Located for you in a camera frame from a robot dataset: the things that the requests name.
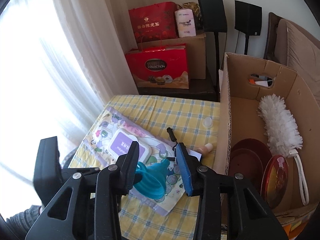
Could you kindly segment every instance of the printed cloth mat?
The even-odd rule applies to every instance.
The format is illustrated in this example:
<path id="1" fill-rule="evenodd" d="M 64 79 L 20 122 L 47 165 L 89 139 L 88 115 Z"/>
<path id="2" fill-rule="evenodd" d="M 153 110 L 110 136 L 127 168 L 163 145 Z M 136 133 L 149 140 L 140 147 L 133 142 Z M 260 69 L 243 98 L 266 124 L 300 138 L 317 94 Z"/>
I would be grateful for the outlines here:
<path id="1" fill-rule="evenodd" d="M 154 136 L 169 139 L 166 129 L 171 127 L 178 142 L 183 142 L 191 150 L 212 143 L 212 152 L 202 160 L 204 165 L 212 167 L 218 137 L 220 103 L 183 98 L 126 95 L 113 97 L 106 108 L 109 106 Z M 105 110 L 102 111 L 87 135 L 94 132 L 93 129 L 104 116 L 104 112 Z M 210 129 L 202 125 L 203 119 L 208 116 L 213 120 L 213 126 Z M 103 168 L 103 165 L 92 153 L 92 149 L 82 142 L 69 167 Z M 191 240 L 196 225 L 198 204 L 198 197 L 187 197 L 186 194 L 183 194 L 171 212 L 166 216 L 161 216 L 132 194 L 124 196 L 121 201 L 122 210 L 119 213 L 122 236 L 129 240 Z"/>

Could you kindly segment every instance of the white bottle cap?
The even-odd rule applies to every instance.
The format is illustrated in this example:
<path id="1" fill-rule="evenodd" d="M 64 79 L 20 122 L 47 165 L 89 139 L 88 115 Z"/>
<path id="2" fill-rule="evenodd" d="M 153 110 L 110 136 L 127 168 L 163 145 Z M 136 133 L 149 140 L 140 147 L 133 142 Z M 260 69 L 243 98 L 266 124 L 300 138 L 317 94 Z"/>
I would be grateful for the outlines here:
<path id="1" fill-rule="evenodd" d="M 212 122 L 212 119 L 210 117 L 206 117 L 204 120 L 203 120 L 203 126 L 205 128 L 211 128 L 212 125 L 213 125 L 213 122 Z"/>

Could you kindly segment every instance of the small beige object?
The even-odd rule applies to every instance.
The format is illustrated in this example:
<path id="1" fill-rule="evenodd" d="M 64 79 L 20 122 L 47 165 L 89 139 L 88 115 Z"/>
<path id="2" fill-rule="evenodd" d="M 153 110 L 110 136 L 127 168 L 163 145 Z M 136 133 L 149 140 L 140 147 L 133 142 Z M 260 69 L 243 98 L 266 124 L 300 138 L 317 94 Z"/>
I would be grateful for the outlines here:
<path id="1" fill-rule="evenodd" d="M 207 143 L 204 146 L 198 147 L 197 152 L 201 153 L 202 157 L 206 157 L 212 149 L 213 145 L 211 143 Z"/>
<path id="2" fill-rule="evenodd" d="M 210 117 L 206 117 L 203 122 L 202 122 L 203 126 L 205 128 L 211 128 L 213 125 L 212 119 Z"/>

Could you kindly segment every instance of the brown cardboard box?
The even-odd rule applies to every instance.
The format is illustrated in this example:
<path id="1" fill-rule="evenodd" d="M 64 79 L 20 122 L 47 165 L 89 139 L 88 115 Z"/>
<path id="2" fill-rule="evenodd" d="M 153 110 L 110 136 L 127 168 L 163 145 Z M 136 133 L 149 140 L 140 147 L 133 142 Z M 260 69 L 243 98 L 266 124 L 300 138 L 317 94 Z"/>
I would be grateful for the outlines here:
<path id="1" fill-rule="evenodd" d="M 142 42 L 138 43 L 138 49 L 179 44 L 187 45 L 187 60 L 190 78 L 205 79 L 205 33 L 198 34 L 194 37 Z"/>
<path id="2" fill-rule="evenodd" d="M 263 87 L 249 83 L 249 76 L 258 74 L 274 79 Z M 298 150 L 309 189 L 309 205 L 303 206 L 298 170 L 293 158 L 287 158 L 289 182 L 282 202 L 273 212 L 284 225 L 307 220 L 320 200 L 320 109 L 304 80 L 292 69 L 264 59 L 232 53 L 225 54 L 220 92 L 220 125 L 213 169 L 220 174 L 228 170 L 221 165 L 229 162 L 230 148 L 245 138 L 267 143 L 264 121 L 258 116 L 258 104 L 265 95 L 276 94 L 285 99 L 293 114 L 303 146 Z"/>

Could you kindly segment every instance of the gray sleeve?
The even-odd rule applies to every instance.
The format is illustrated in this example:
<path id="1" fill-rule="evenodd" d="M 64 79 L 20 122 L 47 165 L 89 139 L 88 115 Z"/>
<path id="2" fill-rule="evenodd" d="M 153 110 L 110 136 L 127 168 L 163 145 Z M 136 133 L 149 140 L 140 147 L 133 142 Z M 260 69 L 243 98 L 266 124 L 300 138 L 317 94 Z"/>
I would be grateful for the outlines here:
<path id="1" fill-rule="evenodd" d="M 41 206 L 32 205 L 24 212 L 7 218 L 8 227 L 18 238 L 25 239 L 33 223 L 39 217 L 40 208 Z"/>

